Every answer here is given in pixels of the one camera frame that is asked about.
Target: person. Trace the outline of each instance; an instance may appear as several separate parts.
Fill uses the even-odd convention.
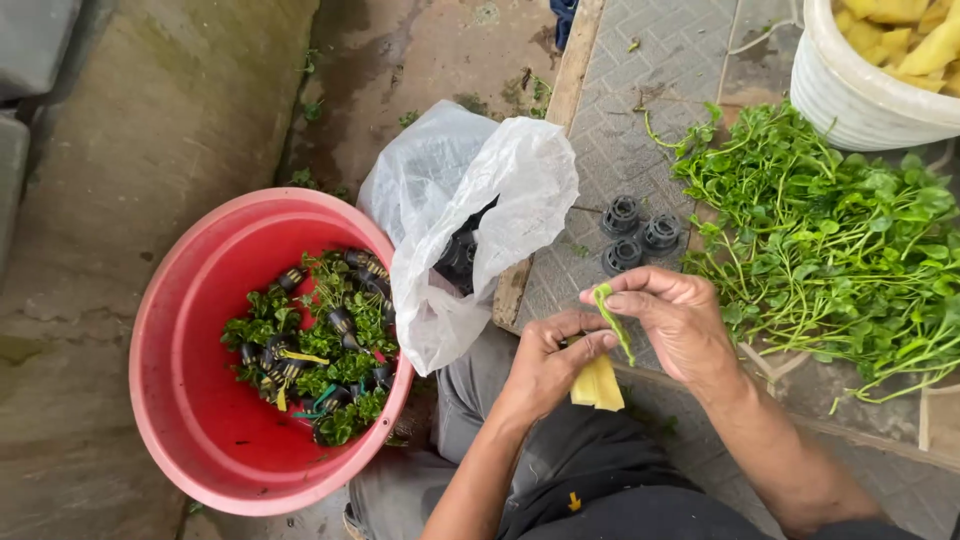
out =
[[[609,284],[607,309],[639,319],[788,538],[917,538],[740,368],[708,281],[643,266]],[[769,538],[684,478],[640,423],[570,402],[580,370],[617,343],[581,310],[531,322],[518,343],[489,325],[438,371],[437,452],[384,448],[349,483],[348,529],[370,540]]]

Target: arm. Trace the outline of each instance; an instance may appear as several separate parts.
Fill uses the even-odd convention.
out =
[[[708,281],[643,266],[610,285],[616,294],[607,308],[640,320],[663,370],[703,406],[787,536],[804,538],[829,523],[884,518],[856,480],[740,369]],[[581,301],[592,304],[590,293],[581,293]]]
[[[563,350],[560,342],[600,328],[608,328],[600,315],[570,310],[523,329],[510,376],[430,514],[421,540],[496,535],[523,439],[566,397],[580,370],[617,340],[611,331],[598,331]]]

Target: red plastic basin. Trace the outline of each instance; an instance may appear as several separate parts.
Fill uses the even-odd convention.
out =
[[[304,420],[234,380],[226,366],[237,354],[220,343],[224,323],[246,312],[249,291],[266,288],[304,251],[344,247],[370,248],[390,268],[390,240],[359,210],[309,189],[264,189],[213,210],[157,268],[133,327],[133,414],[156,464],[190,497],[246,516],[299,510],[347,483],[383,446],[413,378],[402,356],[376,423],[324,448]]]

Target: white plastic bag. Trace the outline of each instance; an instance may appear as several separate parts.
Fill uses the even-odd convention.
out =
[[[563,128],[488,118],[441,101],[380,153],[357,206],[396,246],[396,337],[426,375],[467,351],[491,318],[496,277],[564,228],[577,199]],[[432,270],[450,236],[499,195],[476,231],[474,294],[460,298]]]

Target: hand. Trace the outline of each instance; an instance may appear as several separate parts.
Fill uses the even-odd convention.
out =
[[[663,371],[687,385],[717,382],[737,368],[713,284],[698,276],[641,266],[609,281],[606,307],[640,320]],[[580,301],[595,306],[593,289]]]
[[[498,411],[524,425],[533,425],[549,414],[569,393],[584,366],[618,343],[616,334],[609,330],[588,333],[563,350],[560,342],[581,331],[609,327],[598,313],[576,309],[527,323],[514,366],[491,416]]]

